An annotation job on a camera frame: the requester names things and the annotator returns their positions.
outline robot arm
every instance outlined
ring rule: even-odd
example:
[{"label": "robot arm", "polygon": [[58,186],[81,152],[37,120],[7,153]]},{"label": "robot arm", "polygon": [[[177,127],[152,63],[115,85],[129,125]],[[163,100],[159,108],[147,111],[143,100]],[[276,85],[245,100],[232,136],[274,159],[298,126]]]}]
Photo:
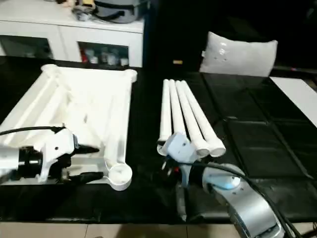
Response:
[{"label": "robot arm", "polygon": [[68,173],[63,173],[71,165],[73,155],[99,151],[97,148],[78,144],[76,136],[67,128],[61,127],[60,131],[36,147],[0,146],[2,182],[8,179],[37,178],[38,182],[45,183],[49,177],[61,182],[71,182],[72,179],[89,182],[103,177],[103,173],[83,173],[79,177],[70,177]]},{"label": "robot arm", "polygon": [[[176,163],[194,163],[198,160],[195,147],[186,136],[173,134],[162,150],[167,159]],[[223,164],[241,174],[235,165]],[[180,165],[182,185],[187,187],[191,166]],[[205,168],[202,176],[205,192],[215,192],[217,200],[228,209],[231,222],[243,238],[282,238],[284,229],[268,202],[250,185],[230,172],[216,168]]]}]

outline cabinet door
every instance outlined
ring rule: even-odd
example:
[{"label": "cabinet door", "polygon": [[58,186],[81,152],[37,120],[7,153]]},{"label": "cabinet door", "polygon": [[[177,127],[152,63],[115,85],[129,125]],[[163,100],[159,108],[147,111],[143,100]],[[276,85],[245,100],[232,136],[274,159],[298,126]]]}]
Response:
[{"label": "cabinet door", "polygon": [[70,61],[142,67],[143,34],[60,27]]},{"label": "cabinet door", "polygon": [[0,55],[67,60],[58,26],[0,21]]}]

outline rounded tube end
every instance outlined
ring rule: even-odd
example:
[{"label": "rounded tube end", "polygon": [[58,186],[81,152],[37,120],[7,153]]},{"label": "rounded tube end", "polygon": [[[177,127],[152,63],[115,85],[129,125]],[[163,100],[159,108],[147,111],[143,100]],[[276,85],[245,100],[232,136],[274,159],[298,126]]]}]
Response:
[{"label": "rounded tube end", "polygon": [[210,146],[205,140],[192,141],[192,143],[199,158],[204,158],[210,154]]},{"label": "rounded tube end", "polygon": [[212,157],[220,157],[226,153],[226,147],[220,139],[214,139],[208,141],[210,155]]},{"label": "rounded tube end", "polygon": [[165,152],[164,150],[162,150],[162,148],[163,148],[163,146],[158,145],[158,146],[157,146],[157,151],[158,151],[158,153],[159,153],[160,155],[166,156],[167,154],[166,154],[166,152]]}]

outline black cable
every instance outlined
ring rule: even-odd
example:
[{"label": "black cable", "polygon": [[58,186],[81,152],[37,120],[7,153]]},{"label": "black cable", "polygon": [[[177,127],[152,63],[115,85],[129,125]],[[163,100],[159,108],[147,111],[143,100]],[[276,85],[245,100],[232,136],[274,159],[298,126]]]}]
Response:
[{"label": "black cable", "polygon": [[266,201],[267,203],[270,205],[271,209],[273,210],[273,212],[275,213],[275,215],[277,216],[278,220],[281,223],[281,226],[283,227],[283,229],[285,230],[285,233],[287,234],[287,236],[289,238],[293,238],[292,234],[289,231],[289,228],[294,232],[295,236],[297,238],[302,238],[302,235],[299,233],[299,231],[293,226],[293,224],[278,210],[278,208],[276,207],[275,203],[266,195],[266,193],[264,193],[263,191],[261,191],[261,189],[251,180],[249,179],[246,175],[239,173],[231,168],[228,168],[226,166],[222,166],[219,164],[202,164],[202,163],[183,163],[183,162],[178,162],[178,164],[180,165],[188,165],[188,166],[197,166],[197,167],[209,167],[209,168],[215,168],[215,169],[219,169],[219,170],[223,170],[229,173],[232,173],[233,175],[242,178],[243,180],[245,180],[252,189],[254,189],[257,193],[259,193]]},{"label": "black cable", "polygon": [[64,127],[58,127],[58,126],[32,126],[32,127],[22,127],[17,129],[11,129],[11,130],[5,130],[0,132],[0,135],[7,135],[15,132],[20,131],[27,131],[27,130],[51,130],[54,133],[59,132],[60,130],[64,129]]}]

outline black table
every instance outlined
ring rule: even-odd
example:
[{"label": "black table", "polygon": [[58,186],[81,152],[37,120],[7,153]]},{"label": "black table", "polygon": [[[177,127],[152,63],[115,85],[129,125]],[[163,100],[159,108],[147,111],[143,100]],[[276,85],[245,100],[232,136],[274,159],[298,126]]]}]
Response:
[{"label": "black table", "polygon": [[[0,122],[40,75],[40,67],[82,63],[0,57]],[[125,191],[106,184],[0,186],[1,221],[76,223],[184,223],[175,189],[159,180],[156,165],[162,82],[185,79],[227,152],[219,163],[242,168],[292,222],[317,220],[317,128],[269,78],[138,71],[133,84],[126,162],[133,170]],[[224,207],[205,194],[199,171],[186,191],[187,223],[229,223]]]}]

